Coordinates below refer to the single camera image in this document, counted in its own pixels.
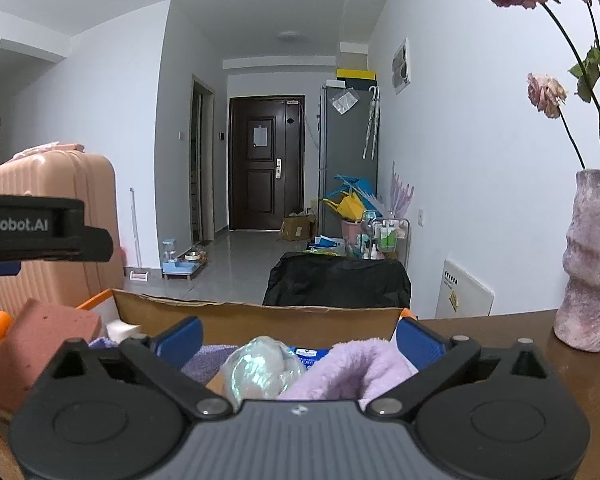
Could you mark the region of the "lilac drawstring pouch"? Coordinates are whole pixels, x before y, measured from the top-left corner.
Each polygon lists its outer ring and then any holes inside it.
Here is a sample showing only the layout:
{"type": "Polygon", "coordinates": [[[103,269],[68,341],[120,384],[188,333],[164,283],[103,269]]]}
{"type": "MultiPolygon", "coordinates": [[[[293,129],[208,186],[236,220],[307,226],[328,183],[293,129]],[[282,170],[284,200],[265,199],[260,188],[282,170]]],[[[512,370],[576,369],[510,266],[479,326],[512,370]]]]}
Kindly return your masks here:
{"type": "Polygon", "coordinates": [[[179,371],[196,382],[207,385],[236,349],[231,344],[202,344],[193,359],[179,371]]]}

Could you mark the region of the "white wedge sponge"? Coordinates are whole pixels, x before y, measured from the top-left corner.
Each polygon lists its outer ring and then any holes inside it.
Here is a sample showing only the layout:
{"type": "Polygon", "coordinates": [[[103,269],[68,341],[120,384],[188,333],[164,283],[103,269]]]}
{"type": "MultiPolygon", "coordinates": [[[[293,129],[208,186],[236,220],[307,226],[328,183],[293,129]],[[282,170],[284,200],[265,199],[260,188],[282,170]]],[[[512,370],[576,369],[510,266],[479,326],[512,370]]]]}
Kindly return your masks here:
{"type": "Polygon", "coordinates": [[[113,320],[105,326],[107,338],[115,344],[128,339],[134,335],[140,334],[142,328],[139,325],[125,323],[121,320],[113,320]]]}

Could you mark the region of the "lavender towel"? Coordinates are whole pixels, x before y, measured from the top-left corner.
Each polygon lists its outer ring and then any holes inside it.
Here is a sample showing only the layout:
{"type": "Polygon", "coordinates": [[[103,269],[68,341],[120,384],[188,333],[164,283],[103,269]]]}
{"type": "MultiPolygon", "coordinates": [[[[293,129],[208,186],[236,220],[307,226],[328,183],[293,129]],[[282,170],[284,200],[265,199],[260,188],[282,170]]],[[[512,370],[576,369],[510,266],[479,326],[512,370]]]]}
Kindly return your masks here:
{"type": "Polygon", "coordinates": [[[379,338],[352,340],[335,344],[277,400],[355,400],[364,410],[417,373],[394,342],[379,338]]]}

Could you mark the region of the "pink layered sponge block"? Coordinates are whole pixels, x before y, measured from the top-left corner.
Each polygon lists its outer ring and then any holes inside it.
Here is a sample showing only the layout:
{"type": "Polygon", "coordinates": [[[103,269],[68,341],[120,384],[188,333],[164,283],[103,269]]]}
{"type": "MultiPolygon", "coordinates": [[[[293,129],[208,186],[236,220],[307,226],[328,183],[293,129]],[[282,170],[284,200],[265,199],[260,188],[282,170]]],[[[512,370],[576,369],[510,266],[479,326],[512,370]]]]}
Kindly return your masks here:
{"type": "Polygon", "coordinates": [[[91,311],[28,300],[0,342],[0,417],[12,418],[65,340],[91,341],[100,326],[91,311]]]}

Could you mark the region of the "pale green plastic bag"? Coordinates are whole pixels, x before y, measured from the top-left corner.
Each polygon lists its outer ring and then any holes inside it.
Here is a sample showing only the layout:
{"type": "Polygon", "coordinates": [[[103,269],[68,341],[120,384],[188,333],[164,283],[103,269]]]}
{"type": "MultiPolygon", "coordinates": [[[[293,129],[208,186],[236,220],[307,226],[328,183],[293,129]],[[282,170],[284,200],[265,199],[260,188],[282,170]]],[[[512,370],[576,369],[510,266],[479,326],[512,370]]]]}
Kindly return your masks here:
{"type": "Polygon", "coordinates": [[[236,349],[221,366],[222,393],[237,410],[245,400],[276,400],[305,372],[286,344],[260,336],[236,349]]]}

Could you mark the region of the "blue white small box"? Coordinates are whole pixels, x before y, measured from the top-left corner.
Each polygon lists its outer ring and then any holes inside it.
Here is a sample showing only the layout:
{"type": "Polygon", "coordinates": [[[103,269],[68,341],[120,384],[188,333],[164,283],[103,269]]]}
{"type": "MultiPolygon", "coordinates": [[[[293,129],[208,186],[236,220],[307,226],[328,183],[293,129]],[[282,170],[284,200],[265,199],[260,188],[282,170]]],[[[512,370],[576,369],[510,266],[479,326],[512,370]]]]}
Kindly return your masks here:
{"type": "Polygon", "coordinates": [[[298,358],[306,370],[329,354],[329,349],[308,349],[290,347],[289,350],[298,358]]]}

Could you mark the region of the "pink ribbed suitcase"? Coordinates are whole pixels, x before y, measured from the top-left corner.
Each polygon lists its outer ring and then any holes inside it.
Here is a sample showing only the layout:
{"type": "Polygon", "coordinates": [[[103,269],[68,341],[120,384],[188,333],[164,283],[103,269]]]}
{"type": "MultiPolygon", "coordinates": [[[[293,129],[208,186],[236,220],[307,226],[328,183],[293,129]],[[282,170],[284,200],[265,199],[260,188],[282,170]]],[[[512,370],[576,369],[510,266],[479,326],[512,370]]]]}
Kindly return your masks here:
{"type": "Polygon", "coordinates": [[[30,299],[77,307],[123,282],[116,176],[80,144],[36,146],[0,165],[0,311],[30,299]]]}

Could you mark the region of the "black chair back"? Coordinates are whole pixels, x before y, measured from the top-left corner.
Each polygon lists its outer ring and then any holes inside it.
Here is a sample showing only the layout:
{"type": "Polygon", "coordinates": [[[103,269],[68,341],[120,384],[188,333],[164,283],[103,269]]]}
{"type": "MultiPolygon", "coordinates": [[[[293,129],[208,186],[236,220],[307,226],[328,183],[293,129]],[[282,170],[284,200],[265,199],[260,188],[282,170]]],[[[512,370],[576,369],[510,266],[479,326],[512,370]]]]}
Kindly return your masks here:
{"type": "Polygon", "coordinates": [[[273,307],[407,308],[411,282],[396,260],[288,252],[271,270],[263,303],[273,307]]]}

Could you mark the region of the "cardboard box on floor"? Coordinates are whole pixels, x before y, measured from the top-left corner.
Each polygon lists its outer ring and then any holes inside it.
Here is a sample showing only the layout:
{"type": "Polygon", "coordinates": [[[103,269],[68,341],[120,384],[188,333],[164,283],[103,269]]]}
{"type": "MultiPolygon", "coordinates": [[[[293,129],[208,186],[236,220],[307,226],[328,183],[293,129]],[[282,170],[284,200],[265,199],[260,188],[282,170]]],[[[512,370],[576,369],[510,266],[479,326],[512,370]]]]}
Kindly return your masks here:
{"type": "Polygon", "coordinates": [[[279,238],[286,242],[310,240],[314,233],[316,218],[313,214],[294,214],[283,220],[279,230],[279,238]]]}

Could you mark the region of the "pink textured vase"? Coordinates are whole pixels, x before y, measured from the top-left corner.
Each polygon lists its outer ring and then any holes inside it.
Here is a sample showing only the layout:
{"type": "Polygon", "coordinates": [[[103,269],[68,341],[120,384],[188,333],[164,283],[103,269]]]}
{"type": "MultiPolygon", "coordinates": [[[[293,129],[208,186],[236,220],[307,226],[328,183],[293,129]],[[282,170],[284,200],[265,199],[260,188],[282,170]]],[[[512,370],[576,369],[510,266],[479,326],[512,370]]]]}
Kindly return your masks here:
{"type": "Polygon", "coordinates": [[[562,266],[568,275],[554,334],[577,350],[600,352],[600,170],[577,173],[562,266]]]}

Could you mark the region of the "dark brown entrance door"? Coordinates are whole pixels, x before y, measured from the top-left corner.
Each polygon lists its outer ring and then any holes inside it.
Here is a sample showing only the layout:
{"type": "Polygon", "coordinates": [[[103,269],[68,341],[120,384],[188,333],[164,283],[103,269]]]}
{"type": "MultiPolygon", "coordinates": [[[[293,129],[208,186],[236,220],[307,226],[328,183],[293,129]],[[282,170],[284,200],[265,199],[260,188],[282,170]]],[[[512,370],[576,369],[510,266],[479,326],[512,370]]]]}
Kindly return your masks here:
{"type": "Polygon", "coordinates": [[[304,99],[230,99],[230,228],[276,231],[303,209],[304,99]]]}

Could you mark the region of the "grey refrigerator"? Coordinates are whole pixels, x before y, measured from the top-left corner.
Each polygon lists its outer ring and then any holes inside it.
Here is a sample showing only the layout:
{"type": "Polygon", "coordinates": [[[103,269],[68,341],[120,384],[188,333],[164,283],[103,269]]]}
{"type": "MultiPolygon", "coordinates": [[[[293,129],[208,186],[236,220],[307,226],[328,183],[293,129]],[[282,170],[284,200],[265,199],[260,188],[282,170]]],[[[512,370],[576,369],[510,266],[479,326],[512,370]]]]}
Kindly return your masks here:
{"type": "Polygon", "coordinates": [[[370,142],[366,133],[376,82],[345,79],[344,88],[324,84],[318,120],[318,219],[317,234],[341,236],[340,217],[324,198],[336,200],[343,186],[337,176],[362,178],[377,192],[378,155],[372,156],[374,130],[370,142]]]}

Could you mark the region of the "yellow box on refrigerator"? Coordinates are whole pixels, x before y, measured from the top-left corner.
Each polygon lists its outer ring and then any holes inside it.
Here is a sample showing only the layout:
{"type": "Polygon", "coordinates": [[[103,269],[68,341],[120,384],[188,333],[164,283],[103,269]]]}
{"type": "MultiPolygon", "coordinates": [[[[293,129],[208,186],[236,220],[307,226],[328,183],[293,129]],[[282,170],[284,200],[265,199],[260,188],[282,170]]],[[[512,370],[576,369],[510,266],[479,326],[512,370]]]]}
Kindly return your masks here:
{"type": "Polygon", "coordinates": [[[370,70],[351,70],[350,68],[338,68],[336,70],[338,79],[357,79],[375,81],[377,76],[370,70]]]}

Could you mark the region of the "white panel against wall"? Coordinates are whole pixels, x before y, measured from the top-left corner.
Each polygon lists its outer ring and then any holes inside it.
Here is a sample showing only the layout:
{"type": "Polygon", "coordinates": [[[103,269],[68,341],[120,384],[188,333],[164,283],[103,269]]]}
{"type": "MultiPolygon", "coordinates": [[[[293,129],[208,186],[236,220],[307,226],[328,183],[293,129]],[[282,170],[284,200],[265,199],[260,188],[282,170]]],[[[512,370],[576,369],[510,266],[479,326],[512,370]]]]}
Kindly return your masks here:
{"type": "Polygon", "coordinates": [[[436,318],[489,316],[494,293],[450,260],[443,265],[436,318]]]}

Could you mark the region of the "wall electrical panel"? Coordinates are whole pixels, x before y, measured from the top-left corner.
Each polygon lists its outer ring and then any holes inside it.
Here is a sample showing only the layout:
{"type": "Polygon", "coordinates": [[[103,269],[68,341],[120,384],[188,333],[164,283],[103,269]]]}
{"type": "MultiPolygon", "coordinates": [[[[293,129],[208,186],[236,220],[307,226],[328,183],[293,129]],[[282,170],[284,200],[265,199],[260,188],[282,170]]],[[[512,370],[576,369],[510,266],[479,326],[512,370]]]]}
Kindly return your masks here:
{"type": "Polygon", "coordinates": [[[401,93],[412,82],[410,44],[407,38],[402,41],[393,55],[391,81],[396,94],[401,93]]]}

